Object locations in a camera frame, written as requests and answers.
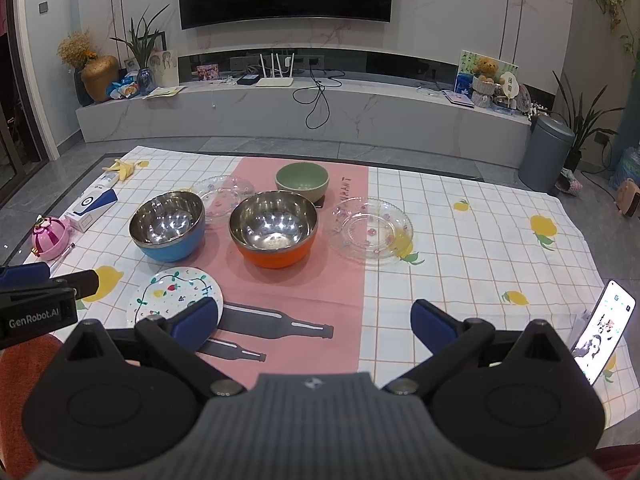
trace blue bowl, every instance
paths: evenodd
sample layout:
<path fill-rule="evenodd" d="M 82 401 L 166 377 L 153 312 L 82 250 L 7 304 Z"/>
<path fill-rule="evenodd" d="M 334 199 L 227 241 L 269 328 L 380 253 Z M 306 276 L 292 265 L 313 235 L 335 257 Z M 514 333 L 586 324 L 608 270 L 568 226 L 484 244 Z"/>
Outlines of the blue bowl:
<path fill-rule="evenodd" d="M 204 204 L 195 193 L 172 191 L 145 202 L 129 222 L 136 245 L 158 262 L 189 256 L 204 238 Z"/>

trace banana peel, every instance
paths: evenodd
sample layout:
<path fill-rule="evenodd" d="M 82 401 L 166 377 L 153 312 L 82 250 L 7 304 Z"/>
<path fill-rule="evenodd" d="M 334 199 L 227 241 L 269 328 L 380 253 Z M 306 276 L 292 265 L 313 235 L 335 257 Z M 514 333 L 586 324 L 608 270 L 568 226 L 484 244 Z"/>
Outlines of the banana peel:
<path fill-rule="evenodd" d="M 110 168 L 102 168 L 104 171 L 116 171 L 118 173 L 118 182 L 127 180 L 135 170 L 135 165 L 124 162 L 119 158 L 115 159 L 115 163 Z"/>

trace trash can lid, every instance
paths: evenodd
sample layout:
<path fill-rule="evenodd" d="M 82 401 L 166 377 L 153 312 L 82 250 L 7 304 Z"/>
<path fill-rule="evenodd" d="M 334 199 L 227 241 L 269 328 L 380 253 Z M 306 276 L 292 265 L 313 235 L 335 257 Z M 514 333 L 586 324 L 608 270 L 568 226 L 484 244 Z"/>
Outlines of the trash can lid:
<path fill-rule="evenodd" d="M 574 143 L 575 134 L 569 129 L 569 127 L 555 120 L 549 116 L 539 116 L 538 124 L 540 128 L 545 130 L 548 134 L 553 135 L 556 139 L 564 140 L 569 144 Z"/>

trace green bowl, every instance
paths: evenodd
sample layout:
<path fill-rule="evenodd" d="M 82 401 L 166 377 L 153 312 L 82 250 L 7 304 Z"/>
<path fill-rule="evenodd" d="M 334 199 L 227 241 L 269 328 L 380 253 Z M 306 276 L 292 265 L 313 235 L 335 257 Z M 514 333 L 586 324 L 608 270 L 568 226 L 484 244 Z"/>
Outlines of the green bowl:
<path fill-rule="evenodd" d="M 276 186 L 282 191 L 298 193 L 317 202 L 329 187 L 329 173 L 319 164 L 294 162 L 276 173 Z"/>

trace marble tv cabinet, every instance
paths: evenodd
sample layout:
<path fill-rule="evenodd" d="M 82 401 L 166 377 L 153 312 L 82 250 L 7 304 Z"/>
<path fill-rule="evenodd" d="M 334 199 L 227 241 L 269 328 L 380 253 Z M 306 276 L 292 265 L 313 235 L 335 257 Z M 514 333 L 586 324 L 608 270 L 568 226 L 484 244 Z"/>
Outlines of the marble tv cabinet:
<path fill-rule="evenodd" d="M 335 84 L 322 78 L 330 86 Z M 257 88 L 194 82 L 174 97 L 108 101 L 76 111 L 86 142 L 145 137 L 282 137 L 336 140 L 461 156 L 517 168 L 529 121 L 482 108 L 463 108 L 441 94 L 386 83 L 342 79 L 324 92 L 330 117 L 311 130 L 305 118 L 313 105 L 293 100 L 297 88 L 312 86 L 296 78 L 288 88 Z M 312 101 L 315 89 L 296 94 Z M 327 115 L 324 99 L 309 117 L 310 126 Z"/>

